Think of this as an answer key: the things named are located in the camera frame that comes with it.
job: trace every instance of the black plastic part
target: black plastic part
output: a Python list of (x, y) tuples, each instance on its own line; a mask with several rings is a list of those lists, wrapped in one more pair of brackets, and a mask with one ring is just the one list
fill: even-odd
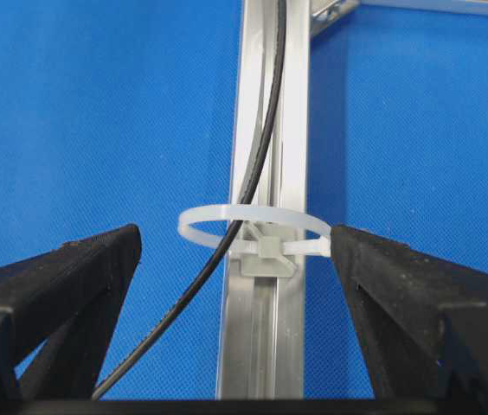
[(488, 412), (488, 274), (345, 226), (331, 249), (376, 397), (460, 390)]
[(16, 415), (123, 414), (123, 415), (435, 415), (472, 414), (470, 402), (434, 399), (401, 400), (214, 400), (214, 401), (34, 401), (0, 406), (0, 413)]
[(90, 398), (140, 252), (129, 225), (0, 268), (1, 400)]

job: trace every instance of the cable tie strap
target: cable tie strap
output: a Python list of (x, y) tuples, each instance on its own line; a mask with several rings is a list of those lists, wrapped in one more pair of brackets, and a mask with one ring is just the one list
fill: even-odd
[[(221, 236), (200, 231), (191, 225), (218, 220), (275, 223), (311, 231), (318, 234), (319, 238), (283, 242), (282, 254), (331, 256), (331, 227), (327, 223), (310, 214), (281, 207), (236, 204), (193, 207), (180, 214), (178, 232), (185, 239), (198, 245), (216, 248), (221, 241)], [(257, 240), (236, 239), (230, 250), (234, 253), (258, 255), (260, 254), (259, 244)]]

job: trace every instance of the silver metal bar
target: silver metal bar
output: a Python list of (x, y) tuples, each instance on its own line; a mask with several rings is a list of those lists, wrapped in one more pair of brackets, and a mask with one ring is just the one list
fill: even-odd
[(311, 0), (311, 37), (359, 6), (359, 0)]
[[(271, 150), (256, 203), (305, 211), (309, 0), (287, 0), (286, 57)], [(231, 201), (238, 201), (247, 158), (258, 134), (273, 76), (277, 28), (273, 0), (245, 0), (237, 93)], [(222, 305), (217, 397), (282, 399), (303, 397), (305, 261), (297, 257), (292, 278), (249, 278), (240, 259), (229, 255)]]
[(488, 15), (488, 0), (362, 0), (362, 4)]

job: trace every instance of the blue background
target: blue background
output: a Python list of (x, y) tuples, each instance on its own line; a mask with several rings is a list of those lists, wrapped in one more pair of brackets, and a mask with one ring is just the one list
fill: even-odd
[[(0, 265), (142, 232), (102, 377), (209, 255), (177, 216), (228, 198), (240, 8), (0, 2)], [(311, 74), (309, 212), (488, 271), (488, 17), (362, 7)], [(213, 398), (221, 294), (218, 271), (107, 398)], [(306, 295), (306, 397), (371, 396), (326, 259)]]

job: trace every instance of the black cable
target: black cable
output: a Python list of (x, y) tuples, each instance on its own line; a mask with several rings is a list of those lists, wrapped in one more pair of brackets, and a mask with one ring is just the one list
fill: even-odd
[[(277, 104), (279, 103), (280, 85), (282, 83), (282, 70), (285, 60), (285, 45), (286, 45), (286, 0), (278, 1), (278, 17), (277, 17), (277, 44), (275, 47), (275, 60), (273, 69), (273, 83), (271, 85), (271, 93), (269, 96), (269, 103), (267, 106), (267, 114), (263, 131), (261, 132), (260, 144), (258, 145), (257, 153), (254, 160), (254, 166), (250, 170), (247, 186), (244, 189), (241, 197), (241, 204), (249, 204), (254, 199), (255, 190), (261, 177), (261, 171), (265, 163), (269, 144), (271, 142), (271, 135), (273, 133), (273, 126), (275, 115), (277, 113)], [(165, 314), (157, 326), (148, 334), (138, 346), (125, 358), (119, 366), (113, 370), (93, 392), (92, 399), (99, 399), (104, 393), (109, 391), (121, 377), (128, 372), (131, 367), (148, 351), (148, 349), (161, 337), (166, 329), (177, 319), (183, 312), (186, 306), (192, 301), (197, 292), (208, 281), (209, 277), (219, 265), (230, 245), (233, 243), (236, 234), (242, 226), (242, 220), (233, 220), (228, 226), (225, 236), (222, 237), (219, 246), (211, 255), (206, 265), (203, 266), (198, 276), (194, 279), (192, 284), (186, 289), (178, 301)]]

